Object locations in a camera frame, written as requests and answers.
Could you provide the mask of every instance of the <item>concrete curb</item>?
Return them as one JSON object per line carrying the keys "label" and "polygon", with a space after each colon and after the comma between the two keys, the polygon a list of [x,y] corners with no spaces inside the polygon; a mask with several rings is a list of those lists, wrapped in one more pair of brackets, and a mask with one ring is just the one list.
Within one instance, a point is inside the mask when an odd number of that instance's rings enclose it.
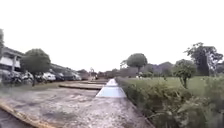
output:
{"label": "concrete curb", "polygon": [[91,82],[91,81],[79,81],[81,84],[106,84],[107,82]]}
{"label": "concrete curb", "polygon": [[102,87],[80,87],[80,86],[69,86],[69,85],[58,85],[61,88],[74,88],[74,89],[85,89],[85,90],[101,90]]}
{"label": "concrete curb", "polygon": [[17,110],[13,109],[12,107],[8,106],[7,104],[3,103],[3,101],[0,101],[0,108],[11,114],[12,116],[16,117],[17,119],[26,122],[34,127],[37,128],[56,128],[52,125],[50,125],[47,122],[40,121],[38,119],[35,119],[34,117],[30,117],[25,115],[24,113],[18,112]]}
{"label": "concrete curb", "polygon": [[131,105],[133,107],[133,109],[139,113],[139,115],[141,115],[142,117],[144,117],[145,121],[147,122],[147,124],[152,127],[155,128],[155,126],[142,114],[142,112],[131,102]]}

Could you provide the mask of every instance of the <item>tree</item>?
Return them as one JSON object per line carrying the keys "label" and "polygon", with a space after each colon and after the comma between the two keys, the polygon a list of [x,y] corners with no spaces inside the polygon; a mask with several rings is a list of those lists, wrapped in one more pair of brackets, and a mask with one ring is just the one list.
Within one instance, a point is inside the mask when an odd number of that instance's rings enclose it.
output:
{"label": "tree", "polygon": [[217,64],[216,73],[224,73],[224,62]]}
{"label": "tree", "polygon": [[4,48],[4,33],[3,33],[3,30],[0,29],[0,59],[2,57],[2,51],[3,51],[3,48]]}
{"label": "tree", "polygon": [[112,71],[106,71],[104,74],[107,79],[115,77]]}
{"label": "tree", "polygon": [[112,73],[112,75],[113,75],[114,77],[116,77],[116,76],[119,75],[119,71],[118,71],[117,69],[113,69],[113,70],[111,71],[111,73]]}
{"label": "tree", "polygon": [[127,65],[127,60],[123,60],[123,61],[120,63],[120,69],[125,68],[126,65]]}
{"label": "tree", "polygon": [[181,84],[187,88],[187,80],[190,79],[196,72],[196,67],[192,61],[179,60],[173,68],[173,74],[180,78]]}
{"label": "tree", "polygon": [[88,73],[85,69],[77,71],[78,73]]}
{"label": "tree", "polygon": [[31,49],[22,57],[21,67],[29,71],[35,78],[38,73],[44,73],[49,70],[51,60],[49,56],[41,49]]}
{"label": "tree", "polygon": [[194,44],[185,52],[194,60],[199,74],[204,76],[209,76],[209,71],[215,71],[218,62],[223,58],[214,46],[204,46],[203,43]]}
{"label": "tree", "polygon": [[172,72],[170,69],[164,68],[164,69],[162,69],[162,75],[165,77],[172,76]]}
{"label": "tree", "polygon": [[152,64],[146,64],[144,66],[144,68],[141,69],[141,72],[142,73],[148,73],[148,72],[153,73],[154,72],[153,65]]}
{"label": "tree", "polygon": [[136,67],[138,69],[138,73],[140,69],[148,63],[147,58],[142,53],[135,53],[128,57],[127,65],[129,67]]}
{"label": "tree", "polygon": [[98,76],[99,78],[104,78],[104,77],[105,77],[104,73],[101,72],[101,71],[99,71],[99,72],[97,73],[97,76]]}
{"label": "tree", "polygon": [[92,77],[92,76],[95,76],[97,73],[94,72],[93,68],[90,68],[89,74],[90,74],[90,77]]}

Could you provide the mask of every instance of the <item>sky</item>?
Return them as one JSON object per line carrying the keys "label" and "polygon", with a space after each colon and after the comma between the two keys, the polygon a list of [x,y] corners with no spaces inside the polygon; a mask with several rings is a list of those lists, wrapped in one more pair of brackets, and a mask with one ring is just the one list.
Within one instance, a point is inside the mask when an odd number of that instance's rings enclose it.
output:
{"label": "sky", "polygon": [[7,47],[43,49],[75,70],[119,68],[133,53],[149,63],[189,59],[194,43],[224,54],[223,0],[0,0]]}

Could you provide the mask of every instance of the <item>car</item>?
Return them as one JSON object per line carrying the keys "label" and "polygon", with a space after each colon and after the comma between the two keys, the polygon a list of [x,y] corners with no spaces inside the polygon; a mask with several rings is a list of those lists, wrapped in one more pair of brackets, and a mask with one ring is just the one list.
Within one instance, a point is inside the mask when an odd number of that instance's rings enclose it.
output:
{"label": "car", "polygon": [[64,81],[64,75],[62,73],[54,73],[56,81]]}
{"label": "car", "polygon": [[77,74],[75,74],[75,78],[76,78],[76,80],[82,80],[82,78],[81,78],[81,76],[79,76],[79,75],[77,75]]}
{"label": "car", "polygon": [[46,81],[49,81],[49,82],[53,82],[56,80],[56,76],[50,72],[46,72],[43,74],[43,78],[46,80]]}

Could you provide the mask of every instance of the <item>road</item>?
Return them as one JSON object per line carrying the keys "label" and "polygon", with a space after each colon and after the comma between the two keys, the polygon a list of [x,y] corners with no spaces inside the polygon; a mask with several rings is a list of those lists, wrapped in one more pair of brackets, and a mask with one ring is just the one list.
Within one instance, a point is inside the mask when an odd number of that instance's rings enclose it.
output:
{"label": "road", "polygon": [[0,128],[34,128],[0,109]]}

